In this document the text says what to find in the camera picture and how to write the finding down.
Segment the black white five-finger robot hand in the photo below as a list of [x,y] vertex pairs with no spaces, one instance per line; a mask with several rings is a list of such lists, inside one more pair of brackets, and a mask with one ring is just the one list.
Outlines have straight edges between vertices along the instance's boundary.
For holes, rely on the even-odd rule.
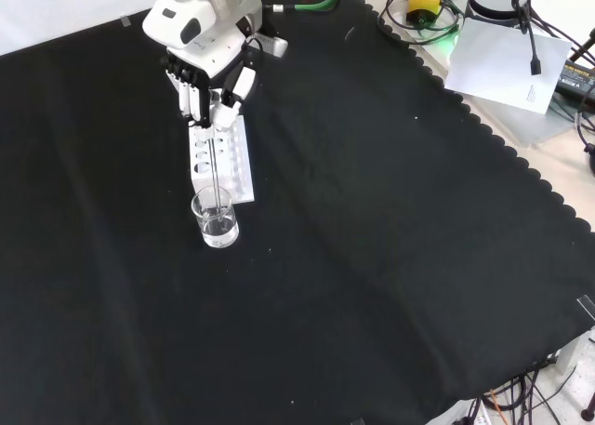
[[167,50],[160,60],[178,92],[179,113],[191,126],[227,131],[256,79],[247,50],[261,51],[262,44],[253,34],[233,32],[192,46],[193,51]]

